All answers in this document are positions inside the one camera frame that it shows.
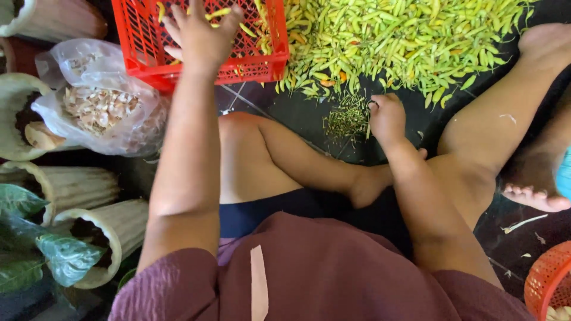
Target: purple clothing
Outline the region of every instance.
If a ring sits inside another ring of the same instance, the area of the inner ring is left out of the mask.
[[[242,238],[226,266],[198,248],[157,260],[121,288],[109,320],[252,320],[260,279],[252,280],[259,266],[251,250],[258,247],[265,320],[534,320],[519,300],[480,278],[426,272],[382,236],[283,212]]]

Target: blue object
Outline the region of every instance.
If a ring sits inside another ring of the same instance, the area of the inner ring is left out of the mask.
[[[563,163],[557,170],[555,185],[563,197],[571,199],[571,147],[567,148]]]

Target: person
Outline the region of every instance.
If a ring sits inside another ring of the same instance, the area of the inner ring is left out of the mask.
[[[428,161],[404,136],[398,98],[373,96],[371,130],[389,165],[367,168],[320,155],[271,120],[217,118],[213,84],[242,12],[233,7],[212,29],[202,2],[190,6],[196,15],[173,7],[176,23],[165,21],[183,71],[137,274],[115,297],[110,320],[534,319],[502,290],[472,230],[549,85],[571,63],[571,26],[527,31],[513,70],[453,117]],[[389,185],[411,260],[387,238],[311,218],[317,209],[300,204],[311,202],[303,192],[310,187],[367,207]],[[266,213],[253,231],[248,222],[228,224],[228,212],[270,203],[285,210]],[[220,236],[244,233],[219,266]]]
[[[571,208],[571,85],[539,136],[502,176],[508,199],[544,212]]]

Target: red plastic basket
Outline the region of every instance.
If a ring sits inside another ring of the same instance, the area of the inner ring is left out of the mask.
[[[180,1],[162,0],[166,12],[172,17],[171,4]],[[175,59],[164,50],[166,45],[176,46],[158,22],[158,7],[153,0],[112,0],[119,40],[127,73],[148,83],[164,93],[174,91],[182,65],[169,65]],[[259,19],[254,0],[205,0],[207,13],[230,7],[237,3],[244,10],[244,24],[253,30]],[[242,29],[234,40],[230,58],[218,72],[217,85],[244,81],[272,82],[281,80],[289,58],[286,18],[282,0],[262,0],[268,9],[268,27],[272,53],[264,55],[256,48],[256,39],[250,38]]]
[[[524,298],[529,311],[545,320],[547,306],[571,306],[571,241],[543,253],[525,279]]]

